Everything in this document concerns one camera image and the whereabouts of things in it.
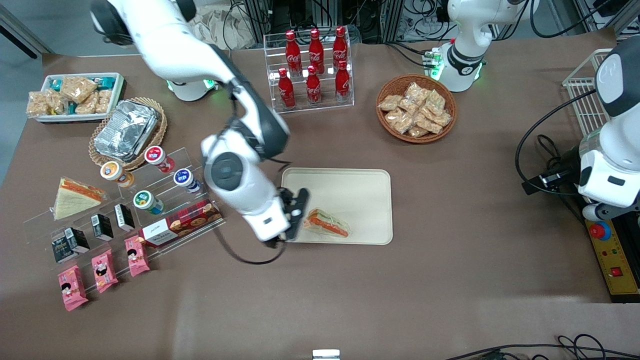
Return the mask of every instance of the red emergency stop button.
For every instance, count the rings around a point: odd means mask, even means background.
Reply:
[[[596,239],[606,241],[611,237],[611,228],[607,223],[599,221],[589,226],[589,234]]]
[[[622,276],[622,270],[620,268],[611,268],[611,276],[618,277]]]

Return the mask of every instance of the control panel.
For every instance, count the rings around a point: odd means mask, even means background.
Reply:
[[[611,295],[637,295],[638,285],[620,238],[610,221],[585,220],[589,237]]]

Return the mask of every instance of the yogurt bottle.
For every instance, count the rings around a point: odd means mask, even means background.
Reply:
[[[108,161],[100,168],[100,175],[109,181],[115,181],[121,188],[128,188],[133,184],[133,174],[124,170],[115,161]]]
[[[147,190],[142,190],[136,194],[133,198],[133,204],[138,209],[147,210],[153,215],[158,215],[164,209],[164,204],[160,199],[157,199],[154,194]]]
[[[188,193],[195,193],[200,190],[200,182],[193,176],[188,168],[182,168],[173,175],[173,182],[187,190]]]
[[[145,160],[162,172],[170,172],[175,166],[175,161],[168,157],[160,146],[150,146],[145,151]]]

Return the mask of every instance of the red button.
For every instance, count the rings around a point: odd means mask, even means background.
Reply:
[[[611,276],[613,277],[622,276],[622,270],[620,268],[611,268]]]
[[[607,231],[604,229],[604,226],[593,224],[589,226],[589,233],[596,239],[602,239],[607,234]]]

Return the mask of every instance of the white plastic tray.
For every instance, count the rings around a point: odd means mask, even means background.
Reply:
[[[111,94],[111,100],[109,101],[109,107],[107,112],[100,114],[72,114],[72,115],[43,115],[36,117],[35,119],[45,124],[68,124],[73,122],[97,122],[107,117],[107,114],[115,108],[120,100],[120,92],[122,91],[122,85],[124,84],[124,77],[117,72],[92,72],[87,74],[57,74],[48,75],[42,83],[40,91],[51,87],[51,83],[54,80],[62,79],[65,76],[82,76],[84,78],[116,78],[116,82],[113,84],[113,93]]]
[[[307,213],[320,208],[347,222],[351,233],[336,238],[300,229],[294,243],[386,245],[394,237],[391,177],[384,170],[357,168],[288,168],[282,186],[294,193],[307,188]]]

